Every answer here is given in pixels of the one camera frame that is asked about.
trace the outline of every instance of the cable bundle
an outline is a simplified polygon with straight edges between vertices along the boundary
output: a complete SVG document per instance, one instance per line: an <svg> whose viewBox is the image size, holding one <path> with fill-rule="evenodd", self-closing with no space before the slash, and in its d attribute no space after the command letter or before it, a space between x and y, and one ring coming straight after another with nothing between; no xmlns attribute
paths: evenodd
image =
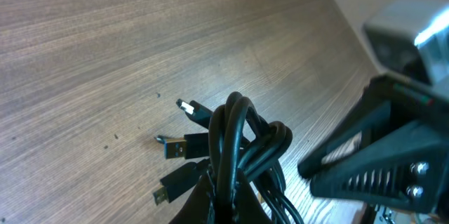
<svg viewBox="0 0 449 224"><path fill-rule="evenodd" d="M247 121L255 134L250 142L243 137ZM292 131L279 121L267 123L247 97L238 92L229 95L209 123L208 145L213 178L216 180L216 204L232 211L237 169L253 181L272 210L274 223L289 223L285 209L296 223L303 223L293 204L283 194L285 178L278 158L292 142Z"/></svg>

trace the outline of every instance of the wooden floor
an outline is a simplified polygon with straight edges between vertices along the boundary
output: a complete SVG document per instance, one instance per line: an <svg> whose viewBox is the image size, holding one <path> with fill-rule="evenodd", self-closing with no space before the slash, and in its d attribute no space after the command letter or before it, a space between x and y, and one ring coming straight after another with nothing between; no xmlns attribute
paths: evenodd
<svg viewBox="0 0 449 224"><path fill-rule="evenodd" d="M0 219L166 223L156 134L203 131L175 105L232 91L294 134L281 158L306 223L359 203L312 199L296 164L375 71L332 0L0 0Z"/></svg>

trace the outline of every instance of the screw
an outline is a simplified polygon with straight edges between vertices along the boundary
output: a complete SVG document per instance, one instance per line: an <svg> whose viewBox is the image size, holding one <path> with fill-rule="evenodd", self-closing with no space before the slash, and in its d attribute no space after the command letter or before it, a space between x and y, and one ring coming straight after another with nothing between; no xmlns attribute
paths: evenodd
<svg viewBox="0 0 449 224"><path fill-rule="evenodd" d="M429 164L426 162L418 162L410 165L410 170L416 175L425 175L429 170Z"/></svg>
<svg viewBox="0 0 449 224"><path fill-rule="evenodd" d="M418 199L424 193L424 188L419 185L412 185L407 187L407 195L413 199Z"/></svg>

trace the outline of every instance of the wood surface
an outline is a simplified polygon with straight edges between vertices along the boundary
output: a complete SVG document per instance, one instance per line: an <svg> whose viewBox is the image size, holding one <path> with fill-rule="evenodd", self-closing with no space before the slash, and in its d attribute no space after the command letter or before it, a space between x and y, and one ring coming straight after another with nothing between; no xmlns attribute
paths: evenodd
<svg viewBox="0 0 449 224"><path fill-rule="evenodd" d="M167 223L157 134L203 132L178 98L251 98L294 140L287 196L306 223L361 204L313 199L296 165L375 73L333 0L0 0L0 222Z"/></svg>

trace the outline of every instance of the cable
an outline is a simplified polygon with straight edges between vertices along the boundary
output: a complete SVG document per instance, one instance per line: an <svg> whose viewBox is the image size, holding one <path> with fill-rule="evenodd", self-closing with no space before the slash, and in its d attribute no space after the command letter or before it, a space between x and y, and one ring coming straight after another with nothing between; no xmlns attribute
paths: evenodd
<svg viewBox="0 0 449 224"><path fill-rule="evenodd" d="M256 135L252 142L243 138L245 121ZM217 205L231 211L236 172L242 169L272 210L275 223L290 222L287 210L296 223L303 224L293 204L283 195L286 182L278 161L292 142L292 131L279 121L268 124L257 114L251 100L237 92L231 93L226 104L213 112L208 129Z"/></svg>

